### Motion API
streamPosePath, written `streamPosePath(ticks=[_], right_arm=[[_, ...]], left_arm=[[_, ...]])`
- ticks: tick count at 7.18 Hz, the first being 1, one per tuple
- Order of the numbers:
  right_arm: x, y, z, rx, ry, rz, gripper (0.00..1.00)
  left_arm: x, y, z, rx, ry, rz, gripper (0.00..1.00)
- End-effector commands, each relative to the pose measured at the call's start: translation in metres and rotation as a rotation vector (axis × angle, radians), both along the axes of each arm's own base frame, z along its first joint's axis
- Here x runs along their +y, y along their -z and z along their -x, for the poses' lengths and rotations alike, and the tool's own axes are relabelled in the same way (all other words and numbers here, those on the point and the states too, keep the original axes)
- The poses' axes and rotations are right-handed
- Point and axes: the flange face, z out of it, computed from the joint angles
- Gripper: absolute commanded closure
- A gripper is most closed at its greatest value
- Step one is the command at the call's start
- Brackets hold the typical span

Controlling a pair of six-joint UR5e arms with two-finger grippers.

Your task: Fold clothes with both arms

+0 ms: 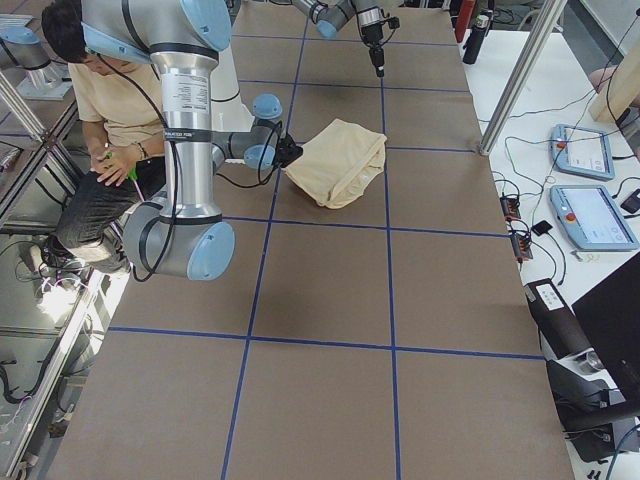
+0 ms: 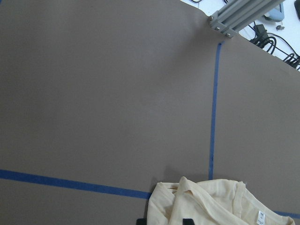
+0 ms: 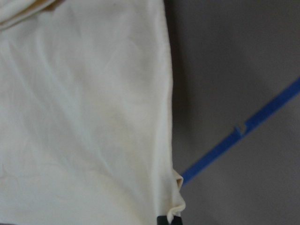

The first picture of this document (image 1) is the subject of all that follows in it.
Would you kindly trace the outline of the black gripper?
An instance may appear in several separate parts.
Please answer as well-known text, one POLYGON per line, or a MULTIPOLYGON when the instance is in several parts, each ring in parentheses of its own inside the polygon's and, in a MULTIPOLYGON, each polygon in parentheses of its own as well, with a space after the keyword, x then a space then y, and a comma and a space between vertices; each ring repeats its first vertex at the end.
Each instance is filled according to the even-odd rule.
POLYGON ((287 168, 302 155, 303 148, 289 134, 286 134, 276 144, 273 166, 275 168, 287 168))
POLYGON ((383 46, 383 26, 387 24, 392 32, 400 27, 398 17, 391 17, 385 14, 360 14, 359 15, 359 32, 362 42, 369 49, 371 62, 375 67, 377 77, 385 75, 384 69, 384 50, 383 46))

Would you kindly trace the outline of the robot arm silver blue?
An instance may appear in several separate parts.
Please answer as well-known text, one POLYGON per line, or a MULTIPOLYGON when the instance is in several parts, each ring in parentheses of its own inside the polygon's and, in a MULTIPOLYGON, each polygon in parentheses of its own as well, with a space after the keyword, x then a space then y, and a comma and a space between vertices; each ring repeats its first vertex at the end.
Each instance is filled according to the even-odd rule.
POLYGON ((242 104, 223 1, 85 1, 82 26, 90 53, 152 64, 161 82, 166 190, 129 217, 128 259, 147 275, 219 277, 235 234, 214 200, 217 169, 242 160, 264 183, 303 153, 283 130, 279 99, 242 104))
POLYGON ((398 17, 386 13, 377 1, 370 0, 340 0, 332 5, 324 1, 293 0, 291 4, 306 15, 326 40, 335 38, 354 19, 360 41, 368 49, 376 76, 384 77, 384 46, 400 28, 398 17))

